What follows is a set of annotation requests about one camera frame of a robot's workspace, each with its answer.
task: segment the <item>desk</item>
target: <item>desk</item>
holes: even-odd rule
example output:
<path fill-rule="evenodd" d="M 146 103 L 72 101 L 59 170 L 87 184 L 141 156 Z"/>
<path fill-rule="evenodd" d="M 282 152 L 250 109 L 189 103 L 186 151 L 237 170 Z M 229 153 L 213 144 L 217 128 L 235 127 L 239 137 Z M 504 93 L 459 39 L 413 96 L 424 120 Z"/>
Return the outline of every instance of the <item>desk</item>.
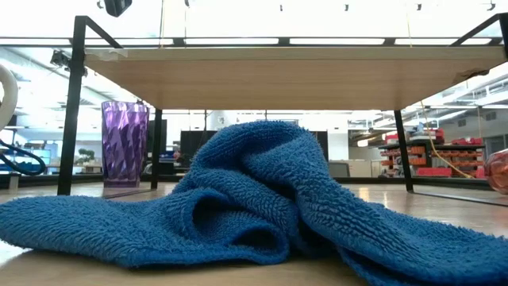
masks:
<path fill-rule="evenodd" d="M 299 46 L 287 37 L 255 48 L 122 47 L 89 17 L 75 19 L 69 96 L 63 131 L 59 195 L 69 195 L 80 90 L 85 66 L 156 108 L 152 188 L 157 187 L 162 109 L 393 110 L 406 190 L 414 193 L 400 110 L 506 61 L 501 41 L 461 45 L 499 21 L 508 41 L 508 14 L 496 14 L 449 47 Z M 87 26 L 114 49 L 86 50 Z"/>
<path fill-rule="evenodd" d="M 102 174 L 102 165 L 77 165 L 74 164 L 72 167 L 76 168 L 85 168 L 85 173 L 91 173 L 91 174 Z M 48 168 L 58 168 L 60 169 L 60 164 L 47 164 L 46 165 L 46 172 L 48 171 Z"/>

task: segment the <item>terry cloth towel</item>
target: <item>terry cloth towel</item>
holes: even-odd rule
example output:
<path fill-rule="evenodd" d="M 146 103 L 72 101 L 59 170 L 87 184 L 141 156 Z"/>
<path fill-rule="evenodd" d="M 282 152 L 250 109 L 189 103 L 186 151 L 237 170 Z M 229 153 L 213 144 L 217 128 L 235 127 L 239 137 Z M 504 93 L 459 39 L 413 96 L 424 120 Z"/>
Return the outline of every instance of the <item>terry cloth towel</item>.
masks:
<path fill-rule="evenodd" d="M 505 238 L 356 198 L 329 177 L 314 136 L 284 122 L 217 133 L 160 199 L 62 196 L 0 205 L 0 238 L 123 267 L 233 259 L 268 265 L 291 250 L 340 256 L 377 285 L 508 284 Z"/>

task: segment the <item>purple glass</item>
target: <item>purple glass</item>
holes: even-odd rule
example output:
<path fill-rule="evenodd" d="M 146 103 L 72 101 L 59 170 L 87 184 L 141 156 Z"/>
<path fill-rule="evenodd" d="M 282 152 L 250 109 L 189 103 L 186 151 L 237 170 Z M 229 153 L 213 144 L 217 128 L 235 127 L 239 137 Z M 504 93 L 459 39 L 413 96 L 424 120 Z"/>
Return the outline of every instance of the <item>purple glass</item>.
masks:
<path fill-rule="evenodd" d="M 149 115 L 149 108 L 141 104 L 102 103 L 104 187 L 139 186 Z"/>

